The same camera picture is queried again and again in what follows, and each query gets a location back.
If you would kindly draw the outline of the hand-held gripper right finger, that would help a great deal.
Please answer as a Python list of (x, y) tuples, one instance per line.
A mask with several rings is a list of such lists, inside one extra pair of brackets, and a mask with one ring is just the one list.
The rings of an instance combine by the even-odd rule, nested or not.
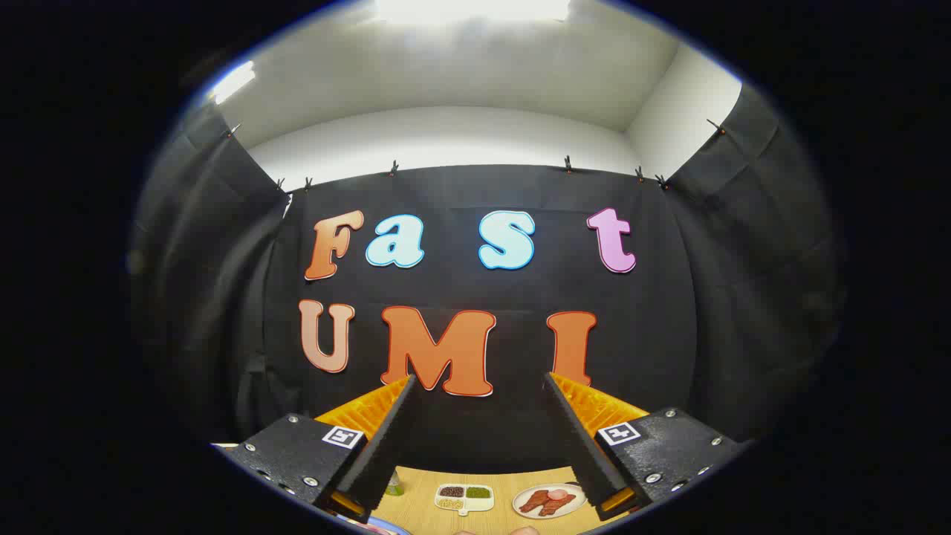
[(666, 502), (750, 448), (670, 406), (648, 412), (594, 387), (547, 373), (543, 392), (574, 471), (600, 520)]

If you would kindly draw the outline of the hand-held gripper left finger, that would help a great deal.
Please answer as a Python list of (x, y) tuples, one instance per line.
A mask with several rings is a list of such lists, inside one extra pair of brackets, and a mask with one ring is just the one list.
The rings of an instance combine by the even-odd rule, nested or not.
[(221, 453), (247, 475), (310, 508), (366, 522), (378, 508), (418, 410), (414, 374), (364, 394), (324, 420), (289, 413)]

